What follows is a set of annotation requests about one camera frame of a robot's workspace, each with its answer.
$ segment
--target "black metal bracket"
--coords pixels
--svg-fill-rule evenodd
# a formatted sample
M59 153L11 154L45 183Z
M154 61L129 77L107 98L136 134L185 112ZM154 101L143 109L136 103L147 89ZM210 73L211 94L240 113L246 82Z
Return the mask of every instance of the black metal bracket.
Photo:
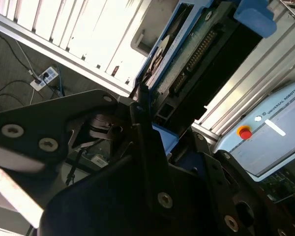
M153 212L176 218L179 203L161 136L139 103L130 105L130 113L137 148L134 154L142 166L147 204Z

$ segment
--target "light blue panel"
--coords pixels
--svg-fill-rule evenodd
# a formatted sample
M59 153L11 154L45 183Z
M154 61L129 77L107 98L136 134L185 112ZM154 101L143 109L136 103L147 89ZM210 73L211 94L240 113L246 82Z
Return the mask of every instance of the light blue panel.
M281 136L265 124L268 119L282 129ZM248 125L252 137L243 140L237 129ZM260 181L295 159L295 83L265 99L216 145L230 152L255 181Z

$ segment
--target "white plastic part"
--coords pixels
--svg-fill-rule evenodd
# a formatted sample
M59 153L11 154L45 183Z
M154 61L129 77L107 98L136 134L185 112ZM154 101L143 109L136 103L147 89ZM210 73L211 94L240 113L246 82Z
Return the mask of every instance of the white plastic part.
M43 80L43 76L44 74L47 73L48 76L46 78L44 78L45 80ZM54 78L56 78L58 76L58 73L50 66L48 67L47 70L45 70L43 73L41 73L41 75L39 75L40 78L40 83L37 84L35 80L33 80L30 85L36 90L36 91L40 91L43 87L46 86L46 83L49 84Z
M0 193L36 229L43 209L2 169Z

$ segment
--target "white label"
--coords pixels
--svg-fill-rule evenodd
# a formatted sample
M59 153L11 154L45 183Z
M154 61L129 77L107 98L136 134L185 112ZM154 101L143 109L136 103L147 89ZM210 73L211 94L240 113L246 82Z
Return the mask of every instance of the white label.
M105 166L108 165L108 162L106 162L105 160L102 159L103 156L102 155L95 155L94 157L92 157L91 162L93 162L94 164L96 164L97 166L99 166L100 168L103 168Z

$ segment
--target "power strip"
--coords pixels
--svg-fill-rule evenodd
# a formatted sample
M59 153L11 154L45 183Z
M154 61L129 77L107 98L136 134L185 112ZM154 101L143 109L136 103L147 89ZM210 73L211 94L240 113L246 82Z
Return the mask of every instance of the power strip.
M40 91L43 87L46 86L46 83L49 84L54 78L56 78L59 74L50 66L47 70L45 70L41 75L39 75L40 83L36 83L33 80L30 85L36 90Z

